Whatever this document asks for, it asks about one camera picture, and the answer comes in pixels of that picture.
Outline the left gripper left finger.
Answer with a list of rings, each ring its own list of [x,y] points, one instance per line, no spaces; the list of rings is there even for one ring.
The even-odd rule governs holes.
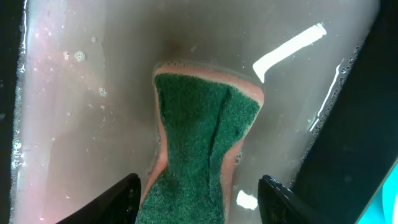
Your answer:
[[[136,173],[125,178],[57,224],[134,223],[141,199],[141,180]]]

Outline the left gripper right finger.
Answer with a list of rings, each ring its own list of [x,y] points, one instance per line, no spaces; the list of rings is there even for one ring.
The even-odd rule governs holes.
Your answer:
[[[269,175],[258,182],[257,202],[262,224],[329,224],[291,190]]]

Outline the green and orange sponge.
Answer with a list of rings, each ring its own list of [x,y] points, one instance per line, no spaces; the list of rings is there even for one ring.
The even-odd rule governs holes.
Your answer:
[[[226,223],[236,159],[263,104],[258,80],[166,61],[153,71],[159,155],[137,223]]]

